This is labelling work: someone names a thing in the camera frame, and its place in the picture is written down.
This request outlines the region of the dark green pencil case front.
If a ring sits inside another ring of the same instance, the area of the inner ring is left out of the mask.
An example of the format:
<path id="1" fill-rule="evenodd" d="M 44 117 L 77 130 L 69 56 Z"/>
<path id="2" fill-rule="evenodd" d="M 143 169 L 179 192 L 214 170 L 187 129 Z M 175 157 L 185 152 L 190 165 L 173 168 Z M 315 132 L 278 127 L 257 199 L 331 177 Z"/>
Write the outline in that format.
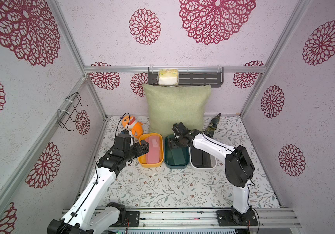
<path id="1" fill-rule="evenodd" d="M 166 151 L 166 161 L 168 165 L 171 166 L 183 166 L 187 164 L 187 149 L 177 148 L 177 149 L 167 149 Z"/>

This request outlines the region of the black pencil case front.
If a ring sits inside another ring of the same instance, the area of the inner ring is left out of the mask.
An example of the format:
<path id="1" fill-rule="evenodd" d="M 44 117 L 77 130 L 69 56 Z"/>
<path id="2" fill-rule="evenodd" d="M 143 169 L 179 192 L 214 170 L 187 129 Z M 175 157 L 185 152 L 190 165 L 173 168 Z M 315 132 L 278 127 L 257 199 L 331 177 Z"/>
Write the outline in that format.
<path id="1" fill-rule="evenodd" d="M 212 168 L 213 165 L 210 154 L 196 148 L 191 148 L 191 163 L 197 168 Z"/>

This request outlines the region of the pink pencil case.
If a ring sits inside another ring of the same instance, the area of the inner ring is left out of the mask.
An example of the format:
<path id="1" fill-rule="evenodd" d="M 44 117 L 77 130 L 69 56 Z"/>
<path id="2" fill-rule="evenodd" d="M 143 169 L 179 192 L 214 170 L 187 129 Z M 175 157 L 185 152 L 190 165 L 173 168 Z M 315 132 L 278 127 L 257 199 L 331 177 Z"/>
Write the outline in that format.
<path id="1" fill-rule="evenodd" d="M 146 138 L 149 144 L 149 152 L 146 155 L 147 164 L 157 164 L 160 162 L 161 141 L 157 135 Z"/>

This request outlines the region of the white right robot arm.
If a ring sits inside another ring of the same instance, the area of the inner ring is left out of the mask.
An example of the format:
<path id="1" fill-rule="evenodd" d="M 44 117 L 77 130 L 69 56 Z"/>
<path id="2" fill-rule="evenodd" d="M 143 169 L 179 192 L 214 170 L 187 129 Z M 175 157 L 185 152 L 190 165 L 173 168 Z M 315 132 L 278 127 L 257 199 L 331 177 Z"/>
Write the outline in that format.
<path id="1" fill-rule="evenodd" d="M 221 160 L 225 165 L 225 176 L 233 186 L 233 212 L 244 215 L 251 210 L 249 186 L 253 185 L 255 166 L 245 147 L 229 146 L 211 139 L 203 132 L 189 130 L 183 123 L 173 124 L 174 139 L 169 141 L 171 149 L 191 147 L 202 150 Z"/>

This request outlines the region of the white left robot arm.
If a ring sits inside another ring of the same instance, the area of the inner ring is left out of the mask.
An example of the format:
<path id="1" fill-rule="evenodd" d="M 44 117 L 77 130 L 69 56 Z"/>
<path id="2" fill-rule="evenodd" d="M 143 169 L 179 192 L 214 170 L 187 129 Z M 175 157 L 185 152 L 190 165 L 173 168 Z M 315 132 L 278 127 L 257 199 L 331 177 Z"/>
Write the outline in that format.
<path id="1" fill-rule="evenodd" d="M 129 134 L 119 134 L 113 146 L 106 151 L 96 166 L 95 174 L 78 200 L 60 220 L 53 219 L 47 227 L 48 234 L 101 234 L 110 226 L 125 224 L 126 207 L 111 202 L 104 211 L 94 212 L 109 186 L 115 182 L 126 163 L 149 152 L 149 143 L 136 142 Z"/>

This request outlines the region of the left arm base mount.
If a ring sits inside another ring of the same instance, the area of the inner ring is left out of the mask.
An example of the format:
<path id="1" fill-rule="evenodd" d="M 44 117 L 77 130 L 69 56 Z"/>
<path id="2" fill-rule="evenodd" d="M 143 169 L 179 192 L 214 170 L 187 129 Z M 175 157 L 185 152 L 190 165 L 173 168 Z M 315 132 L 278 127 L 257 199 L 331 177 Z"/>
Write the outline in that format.
<path id="1" fill-rule="evenodd" d="M 139 220 L 139 211 L 121 211 L 118 221 L 110 227 L 138 227 Z"/>

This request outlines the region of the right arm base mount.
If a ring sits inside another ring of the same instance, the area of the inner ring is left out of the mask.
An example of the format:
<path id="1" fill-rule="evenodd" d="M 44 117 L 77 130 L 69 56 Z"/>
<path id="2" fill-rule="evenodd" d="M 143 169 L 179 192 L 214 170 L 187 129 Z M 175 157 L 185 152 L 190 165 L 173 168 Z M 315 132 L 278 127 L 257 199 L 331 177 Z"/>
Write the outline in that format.
<path id="1" fill-rule="evenodd" d="M 256 213 L 249 208 L 244 214 L 231 208 L 230 210 L 217 210 L 217 221 L 219 226 L 258 226 Z"/>

